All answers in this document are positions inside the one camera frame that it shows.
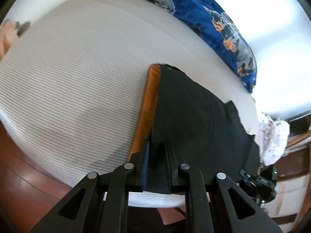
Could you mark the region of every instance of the orange fabric edge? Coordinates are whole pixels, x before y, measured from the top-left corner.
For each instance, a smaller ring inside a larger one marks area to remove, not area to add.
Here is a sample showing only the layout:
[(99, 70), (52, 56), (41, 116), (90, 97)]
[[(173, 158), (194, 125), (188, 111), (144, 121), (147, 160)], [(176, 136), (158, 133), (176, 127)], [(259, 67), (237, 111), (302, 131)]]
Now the orange fabric edge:
[(155, 110), (158, 102), (160, 78), (160, 65), (152, 65), (148, 71), (142, 108), (128, 154), (128, 160), (133, 153), (140, 151), (143, 141), (148, 139), (148, 136), (152, 130), (154, 115), (156, 113)]

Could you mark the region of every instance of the cat print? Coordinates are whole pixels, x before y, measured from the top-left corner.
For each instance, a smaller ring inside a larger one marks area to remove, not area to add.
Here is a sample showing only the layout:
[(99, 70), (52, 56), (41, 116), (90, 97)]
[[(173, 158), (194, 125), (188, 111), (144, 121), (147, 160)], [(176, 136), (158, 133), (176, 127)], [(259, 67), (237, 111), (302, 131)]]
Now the cat print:
[(223, 36), (224, 46), (227, 50), (230, 50), (236, 54), (237, 57), (237, 72), (240, 76), (248, 76), (256, 72), (256, 61), (254, 55), (240, 37), (240, 32), (227, 15), (226, 12), (219, 14), (217, 11), (209, 10), (207, 7), (203, 8), (213, 18), (211, 21), (215, 29)]

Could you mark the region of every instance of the cat print blanket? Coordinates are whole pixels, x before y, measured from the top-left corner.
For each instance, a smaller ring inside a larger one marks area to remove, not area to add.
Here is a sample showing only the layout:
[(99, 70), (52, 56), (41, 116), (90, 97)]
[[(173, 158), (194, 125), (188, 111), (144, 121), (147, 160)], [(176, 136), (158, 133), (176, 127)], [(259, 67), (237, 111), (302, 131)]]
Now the cat print blanket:
[(252, 93), (256, 60), (239, 30), (214, 0), (149, 0), (182, 20), (198, 34)]

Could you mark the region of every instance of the paw print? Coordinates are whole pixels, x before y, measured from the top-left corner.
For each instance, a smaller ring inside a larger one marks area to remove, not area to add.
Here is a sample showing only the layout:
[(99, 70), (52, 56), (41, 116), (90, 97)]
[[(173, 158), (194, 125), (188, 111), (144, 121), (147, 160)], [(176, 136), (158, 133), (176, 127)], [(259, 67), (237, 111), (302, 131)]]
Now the paw print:
[(206, 32), (204, 32), (204, 30), (206, 29), (205, 26), (201, 27), (200, 23), (197, 23), (196, 25), (193, 25), (192, 23), (188, 23), (188, 26), (190, 27), (190, 29), (192, 29), (196, 34), (200, 35), (206, 35)]

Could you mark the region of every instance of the orange cloth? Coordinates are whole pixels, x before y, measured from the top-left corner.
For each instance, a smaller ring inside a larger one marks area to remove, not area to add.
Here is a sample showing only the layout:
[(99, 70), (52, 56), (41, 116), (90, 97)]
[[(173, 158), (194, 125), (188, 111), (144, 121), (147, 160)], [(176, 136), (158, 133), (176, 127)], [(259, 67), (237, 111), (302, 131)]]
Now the orange cloth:
[(151, 66), (148, 71), (148, 78), (144, 98), (142, 101), (142, 108), (136, 126), (136, 131), (133, 137), (132, 146), (129, 151), (128, 160), (133, 153), (140, 151), (143, 141), (145, 139), (148, 139), (148, 136), (152, 130), (153, 119), (156, 113), (155, 110), (158, 102), (160, 78), (160, 66)]
[(10, 49), (14, 40), (18, 39), (15, 32), (16, 23), (13, 21), (5, 22), (0, 26), (0, 60)]

